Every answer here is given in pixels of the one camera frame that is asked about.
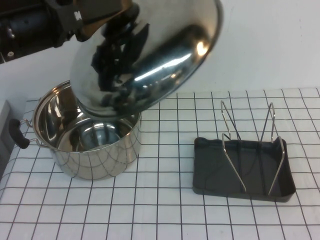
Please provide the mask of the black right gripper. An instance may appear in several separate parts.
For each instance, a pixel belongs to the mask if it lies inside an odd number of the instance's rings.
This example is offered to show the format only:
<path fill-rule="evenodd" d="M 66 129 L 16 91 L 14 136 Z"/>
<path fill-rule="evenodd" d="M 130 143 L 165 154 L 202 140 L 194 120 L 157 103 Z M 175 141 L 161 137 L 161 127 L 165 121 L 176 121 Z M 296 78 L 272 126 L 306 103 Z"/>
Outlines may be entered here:
<path fill-rule="evenodd" d="M 84 24 L 91 24 L 111 17 L 122 10 L 120 0 L 53 0 L 52 16 L 55 23 L 53 47 L 61 47 L 73 36 L 84 42 Z"/>

